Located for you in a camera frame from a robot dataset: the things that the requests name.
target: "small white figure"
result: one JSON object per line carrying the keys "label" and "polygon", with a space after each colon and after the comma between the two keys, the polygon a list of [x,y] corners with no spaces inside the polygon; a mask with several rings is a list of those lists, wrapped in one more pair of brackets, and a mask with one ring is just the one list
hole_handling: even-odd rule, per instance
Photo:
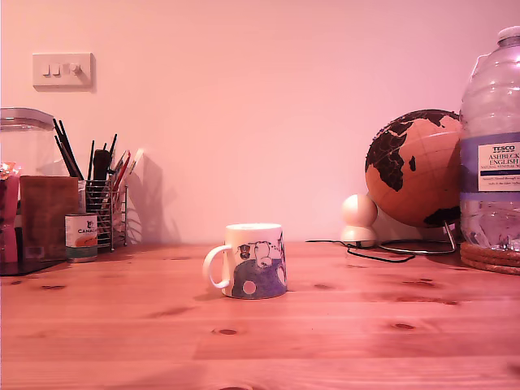
{"label": "small white figure", "polygon": [[343,220],[347,224],[341,232],[345,244],[369,247],[375,244],[377,236],[372,224],[377,219],[377,206],[367,195],[355,194],[348,197],[341,207]]}

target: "mug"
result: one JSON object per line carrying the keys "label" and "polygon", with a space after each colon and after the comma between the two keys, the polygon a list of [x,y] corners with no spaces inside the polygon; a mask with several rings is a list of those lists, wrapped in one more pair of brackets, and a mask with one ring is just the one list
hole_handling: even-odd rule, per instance
{"label": "mug", "polygon": [[[215,288],[233,298],[263,299],[287,291],[282,227],[276,223],[240,223],[226,226],[225,245],[212,249],[203,274]],[[224,252],[222,281],[211,277],[215,255]]]}

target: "cork coaster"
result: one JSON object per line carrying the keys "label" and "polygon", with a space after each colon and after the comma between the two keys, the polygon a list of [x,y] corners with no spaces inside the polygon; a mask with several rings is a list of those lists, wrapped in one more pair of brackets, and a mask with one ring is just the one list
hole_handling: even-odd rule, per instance
{"label": "cork coaster", "polygon": [[461,256],[473,262],[484,262],[505,267],[520,267],[520,253],[513,250],[486,249],[463,242],[461,244]]}
{"label": "cork coaster", "polygon": [[474,262],[467,258],[461,257],[463,263],[480,270],[500,272],[502,274],[520,275],[520,267],[518,266],[496,266],[495,264],[487,264],[485,262]]}
{"label": "cork coaster", "polygon": [[520,253],[480,248],[466,242],[461,244],[461,260],[480,270],[520,275]]}

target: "brown paper bag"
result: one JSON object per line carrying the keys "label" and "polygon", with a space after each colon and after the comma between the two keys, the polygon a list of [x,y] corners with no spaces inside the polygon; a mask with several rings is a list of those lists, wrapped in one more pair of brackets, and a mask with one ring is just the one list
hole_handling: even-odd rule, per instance
{"label": "brown paper bag", "polygon": [[78,179],[20,178],[24,260],[65,259],[65,215],[78,212]]}

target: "can label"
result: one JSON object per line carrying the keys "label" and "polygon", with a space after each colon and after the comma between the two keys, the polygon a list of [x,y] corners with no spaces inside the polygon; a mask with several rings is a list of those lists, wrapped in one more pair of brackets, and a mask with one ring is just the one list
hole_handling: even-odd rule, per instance
{"label": "can label", "polygon": [[95,214],[65,216],[68,258],[91,258],[98,255],[98,217]]}

